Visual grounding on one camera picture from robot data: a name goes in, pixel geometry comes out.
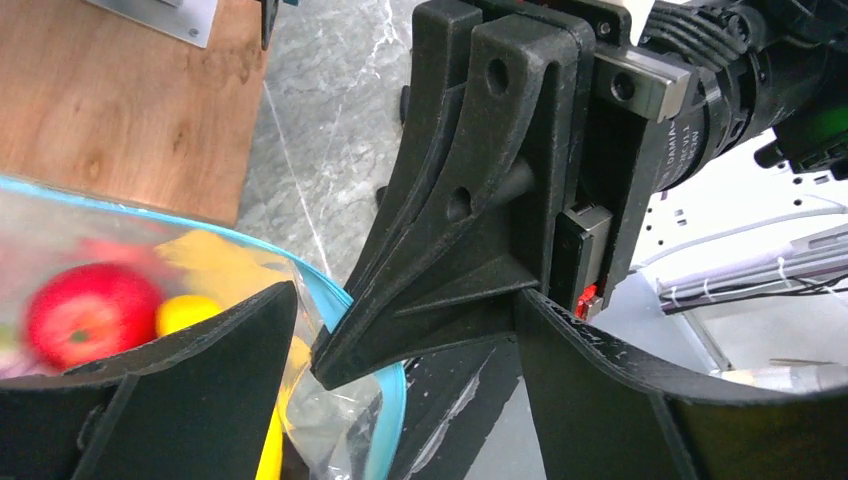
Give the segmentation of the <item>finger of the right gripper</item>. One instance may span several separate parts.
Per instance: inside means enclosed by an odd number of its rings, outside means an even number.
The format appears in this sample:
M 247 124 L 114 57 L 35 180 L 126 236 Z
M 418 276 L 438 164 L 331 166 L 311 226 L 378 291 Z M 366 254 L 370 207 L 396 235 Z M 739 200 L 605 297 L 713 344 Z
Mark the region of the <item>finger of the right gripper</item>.
M 356 299 L 432 188 L 441 142 L 456 126 L 459 86 L 467 79 L 470 33 L 476 25 L 477 8 L 463 1 L 427 1 L 413 11 L 409 109 L 389 184 L 345 285 Z

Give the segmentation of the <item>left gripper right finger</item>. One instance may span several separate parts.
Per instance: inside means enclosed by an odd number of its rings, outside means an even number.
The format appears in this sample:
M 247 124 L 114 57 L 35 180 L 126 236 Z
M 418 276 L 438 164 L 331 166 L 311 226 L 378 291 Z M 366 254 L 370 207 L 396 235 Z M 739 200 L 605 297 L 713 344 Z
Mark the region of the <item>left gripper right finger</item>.
M 534 290 L 515 298 L 550 479 L 843 479 L 847 391 L 786 394 L 656 357 Z

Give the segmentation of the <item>yellow toy banana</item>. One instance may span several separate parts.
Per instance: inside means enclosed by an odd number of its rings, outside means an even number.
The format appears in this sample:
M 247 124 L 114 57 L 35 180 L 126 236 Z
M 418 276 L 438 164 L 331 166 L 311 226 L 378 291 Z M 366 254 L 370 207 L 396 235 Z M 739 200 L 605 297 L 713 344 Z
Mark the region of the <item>yellow toy banana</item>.
M 271 421 L 257 467 L 256 480 L 281 478 L 284 458 L 284 434 L 292 428 L 291 422 L 286 416 L 288 403 L 295 387 L 308 369 L 310 359 L 310 346 L 300 337 L 294 336 L 290 343 L 282 384 L 276 405 L 272 411 Z

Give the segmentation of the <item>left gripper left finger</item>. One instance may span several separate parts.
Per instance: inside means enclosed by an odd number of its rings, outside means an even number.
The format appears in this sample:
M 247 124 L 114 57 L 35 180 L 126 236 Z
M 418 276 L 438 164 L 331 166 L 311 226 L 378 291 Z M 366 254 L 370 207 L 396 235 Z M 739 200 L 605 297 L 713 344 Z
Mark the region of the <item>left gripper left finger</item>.
M 59 376 L 1 383 L 5 479 L 251 479 L 297 317 L 293 283 Z

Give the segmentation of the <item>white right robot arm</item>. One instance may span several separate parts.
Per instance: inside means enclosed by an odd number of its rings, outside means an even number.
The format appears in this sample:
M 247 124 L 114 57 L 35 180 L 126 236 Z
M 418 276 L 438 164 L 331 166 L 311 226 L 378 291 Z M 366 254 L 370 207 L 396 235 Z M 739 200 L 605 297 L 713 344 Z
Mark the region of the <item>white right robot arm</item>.
M 322 334 L 333 389 L 510 334 L 535 291 L 588 316 L 630 268 L 650 197 L 836 106 L 843 1 L 427 1 L 390 181 Z

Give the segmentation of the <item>clear zip top bag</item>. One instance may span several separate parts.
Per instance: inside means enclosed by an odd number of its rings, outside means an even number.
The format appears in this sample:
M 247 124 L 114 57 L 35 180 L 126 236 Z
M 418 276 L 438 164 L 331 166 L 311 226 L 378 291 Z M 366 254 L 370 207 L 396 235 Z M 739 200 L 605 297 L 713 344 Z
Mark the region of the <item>clear zip top bag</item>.
M 255 238 L 3 178 L 1 383 L 59 376 L 99 361 L 56 369 L 36 356 L 22 333 L 36 290 L 65 270 L 91 263 L 126 265 L 158 285 L 163 302 L 200 295 L 217 302 L 221 313 L 274 284 L 291 282 L 297 290 L 292 338 L 304 340 L 311 354 L 318 335 L 332 331 L 351 303 L 311 265 Z M 287 466 L 305 479 L 387 478 L 405 414 L 401 366 L 334 390 L 322 387 L 310 367 L 309 361 L 288 403 Z

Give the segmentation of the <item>orange toy mango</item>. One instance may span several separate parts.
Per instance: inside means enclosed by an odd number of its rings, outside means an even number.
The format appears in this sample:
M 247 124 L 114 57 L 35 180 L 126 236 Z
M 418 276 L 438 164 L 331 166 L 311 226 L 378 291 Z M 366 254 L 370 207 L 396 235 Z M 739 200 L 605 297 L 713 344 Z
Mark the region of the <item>orange toy mango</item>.
M 223 309 L 214 300 L 200 295 L 181 295 L 163 302 L 156 312 L 155 330 L 158 337 L 189 328 L 210 319 Z

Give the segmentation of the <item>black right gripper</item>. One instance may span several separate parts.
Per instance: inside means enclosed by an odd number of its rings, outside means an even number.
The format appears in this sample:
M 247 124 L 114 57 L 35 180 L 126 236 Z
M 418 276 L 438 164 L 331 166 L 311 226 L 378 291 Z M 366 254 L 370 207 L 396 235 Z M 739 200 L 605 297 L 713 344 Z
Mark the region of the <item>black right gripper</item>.
M 692 99 L 697 69 L 598 44 L 586 20 L 527 2 L 477 14 L 469 43 L 420 213 L 314 350 L 328 389 L 510 334 L 522 290 L 572 307 L 629 267 L 662 129 Z

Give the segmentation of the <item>red toy apple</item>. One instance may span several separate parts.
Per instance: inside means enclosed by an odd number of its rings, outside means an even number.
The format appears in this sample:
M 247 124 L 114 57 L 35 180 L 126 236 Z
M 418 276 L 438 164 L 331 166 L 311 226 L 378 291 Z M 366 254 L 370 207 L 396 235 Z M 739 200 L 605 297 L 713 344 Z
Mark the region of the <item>red toy apple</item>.
M 163 301 L 158 285 L 126 265 L 76 266 L 31 296 L 23 338 L 43 362 L 67 370 L 154 340 Z

